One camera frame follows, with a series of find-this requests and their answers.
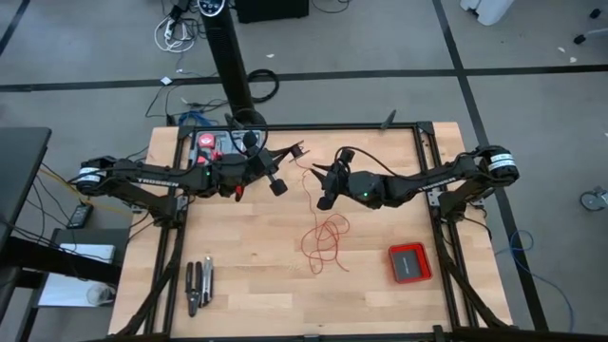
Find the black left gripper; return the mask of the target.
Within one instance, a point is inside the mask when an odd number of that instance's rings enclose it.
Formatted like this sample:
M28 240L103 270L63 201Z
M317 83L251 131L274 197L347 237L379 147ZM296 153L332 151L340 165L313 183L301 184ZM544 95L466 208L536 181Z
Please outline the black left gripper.
M284 161L288 162L294 158L290 153L290 146L277 150L268 150L265 147L257 145L257 136L253 131L248 131L243 138L246 147L246 155L248 156L245 185L249 185L263 177L270 180L270 189L275 196L284 194L288 187L284 180L276 179L275 173L278 171L278 166Z

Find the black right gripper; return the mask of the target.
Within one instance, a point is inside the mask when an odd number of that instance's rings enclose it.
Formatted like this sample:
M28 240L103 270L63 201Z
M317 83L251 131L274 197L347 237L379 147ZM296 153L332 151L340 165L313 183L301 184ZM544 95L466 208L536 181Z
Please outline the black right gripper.
M353 157L352 150L341 149L340 155L331 165L313 165L312 171L320 181L323 190L323 196L317 202L319 210L332 209L337 197L347 194L348 177L351 173L350 162Z

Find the grey tool kit case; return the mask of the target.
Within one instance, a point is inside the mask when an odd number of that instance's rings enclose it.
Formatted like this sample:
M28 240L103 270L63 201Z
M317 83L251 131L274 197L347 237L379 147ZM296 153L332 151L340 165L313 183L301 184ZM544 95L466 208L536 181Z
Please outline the grey tool kit case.
M201 135L203 133L212 133L215 135L215 137L218 137L221 139L222 155L237 154L238 151L244 152L246 150L246 147L243 142L243 138L244 138L245 134L247 133L247 130L233 130L232 132L229 132L227 130L197 131L194 133L194 141L191 143L191 146L189 149L188 160L190 163L197 163L197 156L198 156L199 152L205 152L207 154L208 161L209 162L212 161L209 156L210 149L207 149L207 148L201 149L198 147L198 144L197 144L197 139L198 139L199 135Z

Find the black tower fan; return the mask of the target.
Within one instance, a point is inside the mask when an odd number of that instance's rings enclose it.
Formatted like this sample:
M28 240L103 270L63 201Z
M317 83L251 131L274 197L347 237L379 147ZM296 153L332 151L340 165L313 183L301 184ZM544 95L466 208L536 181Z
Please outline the black tower fan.
M264 124L255 110L228 1L197 0L197 5L233 117L242 124Z

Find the dark grey rectangular block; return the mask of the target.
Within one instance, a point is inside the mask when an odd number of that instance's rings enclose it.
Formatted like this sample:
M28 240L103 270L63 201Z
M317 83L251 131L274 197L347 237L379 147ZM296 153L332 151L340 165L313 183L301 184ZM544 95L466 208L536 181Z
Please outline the dark grey rectangular block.
M406 282L422 276L417 253L414 250L399 251L392 254L395 278Z

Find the red square tray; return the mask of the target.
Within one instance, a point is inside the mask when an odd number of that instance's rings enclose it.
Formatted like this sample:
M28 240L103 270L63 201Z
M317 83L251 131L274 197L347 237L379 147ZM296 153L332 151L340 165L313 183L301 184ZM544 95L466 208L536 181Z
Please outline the red square tray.
M422 276L419 278L410 280L410 281L398 282L396 280L395 274L394 274L392 254L399 252L399 251L407 251L407 250L414 250L417 253L421 271L422 271ZM431 271L431 268L429 265L428 257L426 254L426 249L425 249L424 244L421 242L390 246L389 247L389 259L390 259L390 263L392 265L392 270L393 270L393 275L394 275L395 281L399 284L407 284L407 283L412 283L412 282L425 281L425 280L429 280L432 278L432 271Z

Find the black floor box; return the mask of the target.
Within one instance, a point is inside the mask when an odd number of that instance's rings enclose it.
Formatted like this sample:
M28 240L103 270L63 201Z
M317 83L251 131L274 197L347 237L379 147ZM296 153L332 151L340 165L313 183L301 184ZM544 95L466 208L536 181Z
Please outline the black floor box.
M310 0L234 0L237 19L250 24L309 15Z

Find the black power adapter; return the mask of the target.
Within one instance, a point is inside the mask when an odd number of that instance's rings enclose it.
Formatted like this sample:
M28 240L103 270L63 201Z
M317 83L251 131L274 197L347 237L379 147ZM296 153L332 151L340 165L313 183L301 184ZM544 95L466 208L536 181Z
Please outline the black power adapter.
M75 207L74 212L68 219L67 229L83 229L93 212L94 207L89 203L80 203Z

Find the clear plastic cup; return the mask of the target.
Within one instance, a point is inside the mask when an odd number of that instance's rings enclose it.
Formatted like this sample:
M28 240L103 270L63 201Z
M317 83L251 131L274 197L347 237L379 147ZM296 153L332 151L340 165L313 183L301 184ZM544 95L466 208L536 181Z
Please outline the clear plastic cup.
M86 299L92 306L111 304L115 297L116 289L103 283L91 286L86 292Z

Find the black desk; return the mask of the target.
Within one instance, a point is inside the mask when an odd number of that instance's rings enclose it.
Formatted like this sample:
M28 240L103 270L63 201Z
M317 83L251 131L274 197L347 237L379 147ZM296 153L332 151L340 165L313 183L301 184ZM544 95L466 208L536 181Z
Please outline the black desk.
M34 179L48 149L51 130L47 127L0 128L0 324L17 288L31 289L28 308L21 321L17 342L29 342L50 274L75 276L116 285L119 283L124 251L119 231L103 238L113 244L110 257L87 256L76 249L97 236L84 231L57 229L50 238L38 236L16 225Z

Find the grey caster wheel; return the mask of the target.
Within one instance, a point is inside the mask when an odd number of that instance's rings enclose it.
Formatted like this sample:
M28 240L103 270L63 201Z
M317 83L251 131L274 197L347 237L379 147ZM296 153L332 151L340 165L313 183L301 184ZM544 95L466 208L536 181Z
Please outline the grey caster wheel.
M608 190L597 186L590 191L583 192L579 197L582 207L591 212L608 208Z

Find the office chair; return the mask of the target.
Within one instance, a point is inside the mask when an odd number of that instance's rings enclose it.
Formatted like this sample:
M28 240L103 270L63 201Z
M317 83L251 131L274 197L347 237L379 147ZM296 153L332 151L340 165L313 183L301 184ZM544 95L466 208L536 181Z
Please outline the office chair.
M602 14L603 14L602 9L595 8L595 9L591 10L588 17L590 19L598 19ZM573 43L575 45L581 45L589 38L598 38L598 37L602 37L602 36L608 36L608 27L592 29L592 30L588 30L582 34L579 34L573 39Z

